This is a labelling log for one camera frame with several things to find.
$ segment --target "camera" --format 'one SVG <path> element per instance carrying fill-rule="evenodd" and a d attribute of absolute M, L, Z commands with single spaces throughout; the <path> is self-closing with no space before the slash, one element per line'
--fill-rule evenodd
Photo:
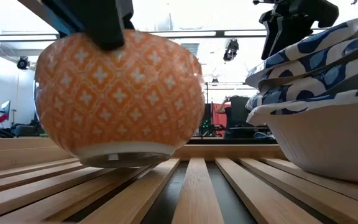
<path fill-rule="evenodd" d="M 237 42 L 237 39 L 230 40 L 230 43 L 226 47 L 226 51 L 223 55 L 223 60 L 225 62 L 230 62 L 231 60 L 234 60 L 234 58 L 237 56 L 237 51 L 239 50 L 239 43 Z"/>
<path fill-rule="evenodd" d="M 21 56 L 17 62 L 17 68 L 20 70 L 28 70 L 30 68 L 29 58 L 27 56 Z"/>

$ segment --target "ceiling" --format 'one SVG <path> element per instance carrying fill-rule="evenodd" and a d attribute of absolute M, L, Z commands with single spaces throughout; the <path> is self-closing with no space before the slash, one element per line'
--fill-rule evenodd
<path fill-rule="evenodd" d="M 339 6 L 336 24 L 358 17 L 358 3 L 353 0 L 330 0 Z M 142 31 L 181 30 L 244 30 L 264 29 L 258 20 L 271 4 L 253 5 L 252 0 L 133 0 L 132 22 Z M 3 34 L 57 34 L 57 31 L 17 0 L 0 0 L 0 35 Z M 238 39 L 237 57 L 224 63 L 224 48 L 229 39 L 172 39 L 191 47 L 203 66 L 205 80 L 217 77 L 219 82 L 243 82 L 248 69 L 259 64 L 264 38 Z M 39 53 L 51 41 L 0 42 L 0 55 L 17 60 L 28 55 L 36 62 Z"/>

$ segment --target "orange bowl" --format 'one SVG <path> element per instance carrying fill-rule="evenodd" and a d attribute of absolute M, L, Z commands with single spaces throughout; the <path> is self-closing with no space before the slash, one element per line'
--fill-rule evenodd
<path fill-rule="evenodd" d="M 163 37 L 125 30 L 125 46 L 104 52 L 84 34 L 47 47 L 35 72 L 35 105 L 47 134 L 95 167 L 171 158 L 204 113 L 197 58 Z"/>

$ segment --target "stacked bowl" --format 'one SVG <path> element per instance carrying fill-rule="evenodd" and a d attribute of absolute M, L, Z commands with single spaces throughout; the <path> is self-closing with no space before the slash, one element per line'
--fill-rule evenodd
<path fill-rule="evenodd" d="M 248 122 L 266 123 L 288 159 L 358 182 L 358 18 L 293 44 L 253 68 Z"/>

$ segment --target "wooden rack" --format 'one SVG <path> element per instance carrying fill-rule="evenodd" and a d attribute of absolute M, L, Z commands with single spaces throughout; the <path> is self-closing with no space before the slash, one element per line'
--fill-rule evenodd
<path fill-rule="evenodd" d="M 277 145 L 174 156 L 100 169 L 48 138 L 0 139 L 0 223 L 358 223 L 358 184 L 307 173 Z"/>

